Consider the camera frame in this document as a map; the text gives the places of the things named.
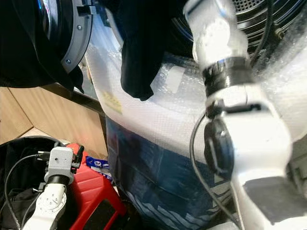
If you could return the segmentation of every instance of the black fabric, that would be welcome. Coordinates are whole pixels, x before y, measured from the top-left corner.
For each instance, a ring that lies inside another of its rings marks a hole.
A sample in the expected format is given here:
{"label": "black fabric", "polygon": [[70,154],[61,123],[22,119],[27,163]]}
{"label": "black fabric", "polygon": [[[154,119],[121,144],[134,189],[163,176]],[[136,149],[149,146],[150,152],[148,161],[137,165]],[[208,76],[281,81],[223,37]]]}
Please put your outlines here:
{"label": "black fabric", "polygon": [[121,86],[132,97],[145,101],[158,73],[176,0],[100,0],[122,28]]}
{"label": "black fabric", "polygon": [[[5,202],[4,182],[12,166],[22,157],[36,154],[38,151],[51,151],[56,142],[57,140],[52,138],[26,137],[0,145],[0,207]],[[37,189],[39,184],[44,182],[45,167],[46,162],[29,158],[21,162],[11,174],[8,183],[9,197],[12,199],[12,206],[20,223],[24,212],[37,195],[37,193],[32,192],[32,188]],[[59,230],[69,229],[78,215],[78,208],[70,187],[68,187],[66,194],[66,208],[58,222]],[[0,216],[0,229],[15,229],[16,226],[7,206],[4,206],[2,214]]]}
{"label": "black fabric", "polygon": [[67,74],[38,20],[35,0],[0,1],[0,86],[31,88],[58,82],[82,90],[77,66]]}

